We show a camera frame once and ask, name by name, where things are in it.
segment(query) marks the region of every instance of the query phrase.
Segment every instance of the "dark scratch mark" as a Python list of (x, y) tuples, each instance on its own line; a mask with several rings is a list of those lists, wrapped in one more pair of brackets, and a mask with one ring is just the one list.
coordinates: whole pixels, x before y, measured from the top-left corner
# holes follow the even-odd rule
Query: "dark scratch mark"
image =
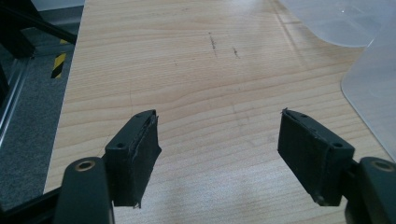
[(233, 48), (233, 54), (235, 55), (236, 58), (240, 59), (238, 55), (238, 51), (236, 51), (235, 48)]
[(212, 37), (212, 33), (209, 32), (209, 37), (210, 37), (210, 42), (212, 43), (212, 49), (215, 52), (216, 57), (218, 57), (218, 54), (216, 53), (216, 42)]

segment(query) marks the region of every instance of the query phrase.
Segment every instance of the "floor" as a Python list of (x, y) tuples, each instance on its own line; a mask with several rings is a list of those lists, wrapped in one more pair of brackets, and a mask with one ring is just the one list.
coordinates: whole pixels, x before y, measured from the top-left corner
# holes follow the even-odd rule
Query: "floor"
[[(41, 12), (45, 21), (77, 34), (82, 7)], [(36, 46), (35, 57), (15, 60), (0, 46), (8, 78), (21, 75), (18, 96), (0, 137), (0, 204), (8, 210), (43, 193), (64, 99), (74, 46), (35, 28), (23, 33)], [(55, 57), (66, 51), (62, 74), (51, 78)]]

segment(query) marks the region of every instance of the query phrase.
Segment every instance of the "wood grain surface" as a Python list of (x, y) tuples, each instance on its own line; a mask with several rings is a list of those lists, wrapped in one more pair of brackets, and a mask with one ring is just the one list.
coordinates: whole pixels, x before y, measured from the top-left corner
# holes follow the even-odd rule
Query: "wood grain surface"
[(163, 148), (142, 209), (117, 223), (345, 223), (313, 203), (277, 151), (303, 112), (388, 159), (340, 81), (362, 49), (314, 35), (276, 0), (86, 0), (46, 191), (133, 115), (156, 109)]

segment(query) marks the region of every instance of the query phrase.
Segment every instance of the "light wood tabletop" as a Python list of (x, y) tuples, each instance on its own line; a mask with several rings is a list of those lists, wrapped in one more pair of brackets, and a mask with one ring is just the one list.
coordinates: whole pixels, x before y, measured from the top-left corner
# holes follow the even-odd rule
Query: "light wood tabletop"
[(102, 156), (129, 118), (159, 115), (163, 149), (142, 209), (117, 223), (345, 223), (277, 153), (280, 112), (309, 115), (389, 159), (340, 81), (362, 49), (314, 36), (277, 0), (86, 0), (46, 191)]

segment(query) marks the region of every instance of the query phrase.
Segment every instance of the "yellow and black striped tape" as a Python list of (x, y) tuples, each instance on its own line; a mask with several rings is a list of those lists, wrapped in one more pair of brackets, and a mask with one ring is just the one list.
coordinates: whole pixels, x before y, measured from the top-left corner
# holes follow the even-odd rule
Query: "yellow and black striped tape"
[(50, 78), (59, 78), (62, 75), (62, 69), (64, 68), (64, 60), (66, 59), (66, 53), (60, 53), (55, 57), (55, 63), (53, 64), (52, 74)]

